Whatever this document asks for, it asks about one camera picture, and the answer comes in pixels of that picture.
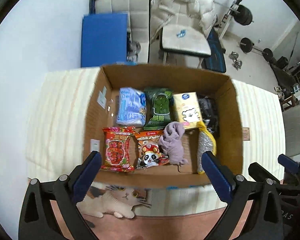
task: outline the black package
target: black package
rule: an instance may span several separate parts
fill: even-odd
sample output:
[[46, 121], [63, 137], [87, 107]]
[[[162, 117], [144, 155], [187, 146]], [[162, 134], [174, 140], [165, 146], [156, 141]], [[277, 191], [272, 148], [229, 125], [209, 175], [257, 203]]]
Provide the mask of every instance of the black package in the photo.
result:
[[203, 122], [206, 125], [208, 131], [215, 138], [219, 137], [219, 117], [216, 101], [209, 97], [201, 97], [198, 98], [198, 103], [200, 106]]
[[148, 101], [148, 111], [150, 120], [144, 126], [144, 130], [164, 129], [171, 123], [170, 101], [172, 99], [172, 90], [167, 88], [145, 88], [146, 100]]

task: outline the white table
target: white table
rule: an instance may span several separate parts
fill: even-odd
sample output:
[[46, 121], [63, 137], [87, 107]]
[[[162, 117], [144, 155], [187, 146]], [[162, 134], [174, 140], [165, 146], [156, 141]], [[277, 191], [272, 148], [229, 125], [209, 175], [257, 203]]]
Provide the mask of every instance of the white table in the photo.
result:
[[[81, 134], [84, 133], [86, 113], [82, 106], [90, 100], [89, 91], [93, 89], [98, 71], [93, 68], [48, 74], [41, 91], [42, 105], [30, 117], [28, 177], [40, 181], [55, 180], [60, 174], [69, 174], [82, 162], [82, 156], [78, 155], [82, 150]], [[277, 157], [285, 153], [285, 133], [277, 95], [237, 80], [232, 82], [237, 91], [242, 127], [250, 128], [250, 141], [243, 142], [242, 175], [252, 180], [248, 167], [258, 162], [279, 180], [283, 179], [284, 168], [277, 163]], [[65, 102], [66, 98], [67, 104], [62, 105], [60, 102]], [[150, 198], [152, 207], [136, 207], [136, 215], [189, 215], [226, 206], [212, 185], [154, 189]]]

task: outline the screw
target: screw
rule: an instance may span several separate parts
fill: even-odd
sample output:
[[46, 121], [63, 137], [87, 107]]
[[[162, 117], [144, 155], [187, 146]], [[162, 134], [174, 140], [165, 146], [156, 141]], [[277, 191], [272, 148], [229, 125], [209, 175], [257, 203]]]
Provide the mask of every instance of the screw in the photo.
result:
[[266, 182], [267, 182], [269, 185], [272, 185], [272, 184], [273, 184], [273, 180], [272, 180], [272, 179], [266, 179]]
[[30, 184], [31, 184], [31, 185], [34, 185], [34, 184], [36, 184], [37, 182], [38, 182], [37, 179], [31, 179]]
[[65, 181], [66, 179], [68, 179], [68, 176], [65, 174], [63, 174], [59, 177], [59, 180], [61, 180], [61, 181]]
[[237, 176], [235, 176], [235, 178], [236, 178], [238, 181], [244, 181], [244, 176], [242, 176], [242, 175], [237, 175]]

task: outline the label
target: label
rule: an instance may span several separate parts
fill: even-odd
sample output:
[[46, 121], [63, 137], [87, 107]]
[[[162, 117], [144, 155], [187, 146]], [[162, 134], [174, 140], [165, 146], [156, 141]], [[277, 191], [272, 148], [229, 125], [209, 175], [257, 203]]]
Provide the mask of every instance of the label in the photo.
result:
[[100, 152], [100, 141], [95, 139], [90, 139], [90, 152], [97, 151]]
[[242, 127], [242, 140], [250, 141], [250, 128], [249, 127]]
[[156, 135], [157, 133], [156, 132], [147, 132], [146, 134], [147, 135]]
[[99, 91], [97, 102], [99, 103], [99, 105], [103, 107], [103, 109], [106, 109], [106, 101], [107, 101], [106, 97], [103, 95], [101, 91]]
[[183, 100], [186, 100], [186, 99], [188, 99], [190, 96], [189, 96], [189, 94], [183, 94], [181, 97], [182, 97]]

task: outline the white puffer jacket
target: white puffer jacket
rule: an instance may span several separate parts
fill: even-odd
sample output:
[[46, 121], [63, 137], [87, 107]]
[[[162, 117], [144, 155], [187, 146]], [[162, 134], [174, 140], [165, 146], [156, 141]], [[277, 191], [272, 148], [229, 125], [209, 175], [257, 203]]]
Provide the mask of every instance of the white puffer jacket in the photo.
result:
[[188, 16], [200, 19], [199, 26], [207, 37], [217, 19], [213, 0], [152, 0], [150, 20], [150, 41], [178, 13], [173, 10], [175, 2], [188, 3]]

